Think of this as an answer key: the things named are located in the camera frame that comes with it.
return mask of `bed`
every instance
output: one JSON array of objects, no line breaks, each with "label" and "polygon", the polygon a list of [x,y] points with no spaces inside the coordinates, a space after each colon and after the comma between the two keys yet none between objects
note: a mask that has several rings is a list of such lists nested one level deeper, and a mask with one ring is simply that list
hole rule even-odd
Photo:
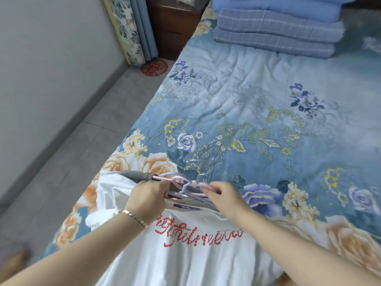
[{"label": "bed", "polygon": [[[346,9],[329,60],[213,41],[212,1],[144,113],[103,170],[232,182],[282,226],[381,275],[381,32],[377,11]],[[87,234],[94,177],[41,259]]]}]

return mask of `red round mat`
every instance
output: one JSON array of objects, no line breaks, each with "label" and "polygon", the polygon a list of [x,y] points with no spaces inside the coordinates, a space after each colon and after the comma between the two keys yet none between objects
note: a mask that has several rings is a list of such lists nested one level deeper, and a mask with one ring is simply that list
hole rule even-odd
[{"label": "red round mat", "polygon": [[168,64],[161,59],[152,60],[140,67],[140,71],[146,76],[159,76],[167,70]]}]

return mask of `floral curtain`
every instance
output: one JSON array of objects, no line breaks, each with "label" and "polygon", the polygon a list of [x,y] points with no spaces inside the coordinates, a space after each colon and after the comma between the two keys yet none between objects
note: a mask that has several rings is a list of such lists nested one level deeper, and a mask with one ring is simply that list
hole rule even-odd
[{"label": "floral curtain", "polygon": [[140,41],[139,28],[135,22],[133,7],[130,0],[103,0],[106,5],[107,12],[114,25],[120,45],[126,56],[127,62],[131,65],[143,65],[146,59],[150,60],[152,57],[157,57],[154,54],[146,54],[145,58],[144,48]]}]

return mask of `hand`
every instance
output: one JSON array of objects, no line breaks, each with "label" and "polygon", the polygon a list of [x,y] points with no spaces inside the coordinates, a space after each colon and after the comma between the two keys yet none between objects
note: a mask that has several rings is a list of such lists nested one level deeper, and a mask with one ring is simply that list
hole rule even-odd
[{"label": "hand", "polygon": [[210,185],[221,194],[217,194],[206,187],[200,188],[209,200],[216,205],[217,209],[229,220],[238,223],[238,219],[243,211],[252,211],[231,183],[211,182]]},{"label": "hand", "polygon": [[151,224],[165,209],[164,193],[169,189],[168,181],[138,183],[131,191],[125,209]]}]

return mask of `rose gold bracelet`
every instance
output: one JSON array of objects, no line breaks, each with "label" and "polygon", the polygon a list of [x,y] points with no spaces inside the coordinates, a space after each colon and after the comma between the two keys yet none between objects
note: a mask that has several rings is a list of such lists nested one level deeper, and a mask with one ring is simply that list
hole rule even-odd
[{"label": "rose gold bracelet", "polygon": [[134,218],[135,220],[137,220],[143,227],[148,228],[148,225],[145,223],[145,221],[143,221],[142,219],[140,219],[139,217],[137,217],[136,215],[134,215],[134,214],[131,213],[130,211],[120,209],[120,210],[119,210],[119,213],[125,213],[125,214],[127,214],[127,215],[133,217],[133,218]]}]

